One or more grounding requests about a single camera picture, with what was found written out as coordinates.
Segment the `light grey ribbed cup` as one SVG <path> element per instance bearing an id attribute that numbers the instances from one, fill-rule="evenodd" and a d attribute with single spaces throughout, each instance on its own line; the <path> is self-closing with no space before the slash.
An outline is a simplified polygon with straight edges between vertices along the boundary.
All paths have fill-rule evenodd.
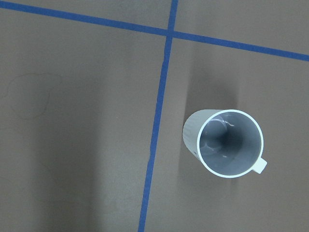
<path id="1" fill-rule="evenodd" d="M 183 141 L 209 172 L 222 178 L 238 178 L 250 171 L 260 174 L 267 166 L 262 130 L 240 110 L 193 113 L 183 126 Z"/>

